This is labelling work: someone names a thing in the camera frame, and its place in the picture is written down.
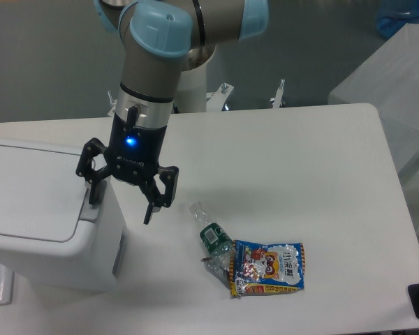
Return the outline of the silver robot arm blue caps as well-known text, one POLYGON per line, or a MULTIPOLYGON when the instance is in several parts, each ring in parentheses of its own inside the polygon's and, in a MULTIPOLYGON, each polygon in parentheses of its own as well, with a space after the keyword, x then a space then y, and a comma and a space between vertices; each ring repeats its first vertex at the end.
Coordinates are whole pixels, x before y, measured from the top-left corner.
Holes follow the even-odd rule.
POLYGON ((266 1, 96 1, 103 24, 119 33, 125 50, 110 140, 84 146, 76 174, 101 201, 114 177, 138 186, 148 201, 145 220, 169 207, 179 170, 159 164, 179 79, 191 50, 263 33, 266 1))

